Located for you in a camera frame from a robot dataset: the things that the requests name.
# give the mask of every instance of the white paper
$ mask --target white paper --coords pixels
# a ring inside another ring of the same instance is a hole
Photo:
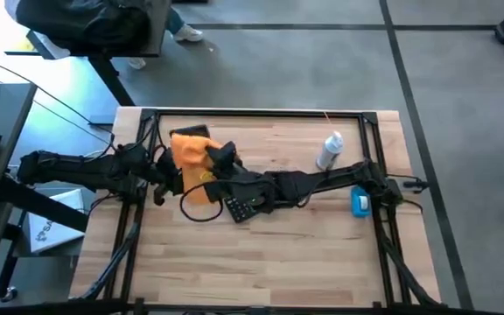
[[[83,212],[84,206],[81,189],[64,192],[50,198],[66,206],[70,206],[72,209]],[[31,233],[32,253],[39,253],[43,250],[51,249],[84,235],[83,232],[74,230],[70,227],[64,227],[33,213],[28,213],[28,220]]]

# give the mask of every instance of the black bag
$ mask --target black bag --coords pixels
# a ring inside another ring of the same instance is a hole
[[[17,22],[75,52],[126,53],[149,40],[145,0],[20,0]]]

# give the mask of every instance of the white sneaker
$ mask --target white sneaker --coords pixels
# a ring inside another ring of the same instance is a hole
[[[128,58],[128,64],[136,70],[141,70],[147,66],[143,58]]]
[[[174,40],[187,40],[191,42],[199,42],[203,39],[203,31],[194,30],[190,25],[184,24],[180,31],[172,35]]]

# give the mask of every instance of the table leg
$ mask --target table leg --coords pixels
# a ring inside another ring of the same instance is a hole
[[[3,231],[3,238],[11,241],[11,244],[7,250],[7,256],[5,257],[5,262],[3,263],[3,268],[0,273],[0,299],[2,302],[9,302],[17,296],[17,289],[10,286],[10,283],[18,260],[18,258],[14,256],[15,247],[17,246],[18,239],[21,237],[25,217],[26,212],[23,211],[18,219],[18,224],[13,225],[7,223]]]
[[[118,79],[119,73],[114,69],[110,58],[104,56],[88,57],[88,61],[120,106],[136,106],[120,79]],[[107,126],[114,123],[114,117],[114,115],[91,115],[89,120],[91,125]]]

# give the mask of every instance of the blue object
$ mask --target blue object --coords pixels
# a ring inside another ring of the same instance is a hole
[[[361,197],[367,198],[367,207],[361,207]],[[355,218],[365,218],[371,214],[371,198],[368,193],[359,186],[351,189],[351,212]]]

